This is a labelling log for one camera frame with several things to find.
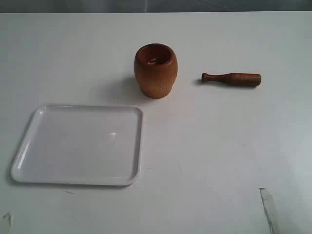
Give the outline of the wooden pestle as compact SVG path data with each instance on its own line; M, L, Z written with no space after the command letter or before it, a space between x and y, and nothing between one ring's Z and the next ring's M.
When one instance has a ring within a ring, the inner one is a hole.
M262 76L260 74L250 73L228 73L222 75L210 75L203 73L201 81L205 82L220 82L231 86L248 86L256 87L261 84Z

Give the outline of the white plastic tray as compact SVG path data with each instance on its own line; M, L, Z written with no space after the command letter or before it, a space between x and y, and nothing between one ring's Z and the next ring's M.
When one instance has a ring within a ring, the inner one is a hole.
M137 106L45 104L30 119L10 174L19 183L129 186L141 171Z

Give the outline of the wooden mortar cup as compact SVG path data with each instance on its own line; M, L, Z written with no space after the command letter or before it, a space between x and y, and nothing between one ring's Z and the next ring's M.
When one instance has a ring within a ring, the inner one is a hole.
M143 94L160 99L172 89L178 72L177 57L167 45L151 43L141 47L134 58L134 75Z

